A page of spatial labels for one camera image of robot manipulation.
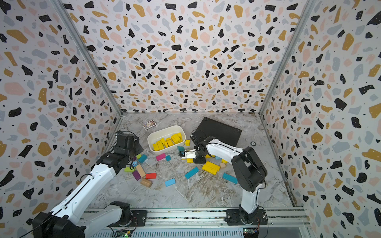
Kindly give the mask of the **long yellow block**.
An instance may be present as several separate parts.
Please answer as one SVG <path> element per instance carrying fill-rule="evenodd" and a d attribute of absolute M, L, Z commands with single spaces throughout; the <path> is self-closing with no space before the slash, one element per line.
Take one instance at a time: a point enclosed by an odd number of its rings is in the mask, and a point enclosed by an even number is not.
<path fill-rule="evenodd" d="M 164 147 L 164 144 L 162 143 L 162 141 L 157 141 L 155 144 L 153 144 L 153 150 L 154 151 L 161 151 L 164 148 L 165 147 Z"/>

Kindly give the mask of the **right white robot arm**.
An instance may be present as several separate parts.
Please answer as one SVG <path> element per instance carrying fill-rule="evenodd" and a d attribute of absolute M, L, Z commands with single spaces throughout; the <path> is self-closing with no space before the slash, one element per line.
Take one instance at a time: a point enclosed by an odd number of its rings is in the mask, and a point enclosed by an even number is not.
<path fill-rule="evenodd" d="M 239 205 L 241 222 L 250 225 L 257 221 L 258 197 L 260 191 L 267 187 L 267 170 L 255 150 L 234 147 L 209 136 L 187 152 L 186 158 L 192 158 L 196 164 L 205 164 L 207 155 L 219 157 L 232 165 L 237 182 L 243 189 Z"/>

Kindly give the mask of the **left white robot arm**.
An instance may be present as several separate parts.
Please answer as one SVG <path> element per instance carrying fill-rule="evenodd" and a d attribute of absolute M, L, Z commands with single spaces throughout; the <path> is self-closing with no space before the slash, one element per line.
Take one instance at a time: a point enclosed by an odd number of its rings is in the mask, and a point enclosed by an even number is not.
<path fill-rule="evenodd" d="M 143 151 L 139 137 L 118 131 L 116 144 L 103 154 L 80 185 L 50 212 L 39 213 L 32 221 L 35 238 L 89 238 L 116 224 L 130 226 L 136 221 L 128 203 L 114 201 L 102 211 L 83 219 L 82 215 L 103 187 L 121 170 L 131 165 Z"/>

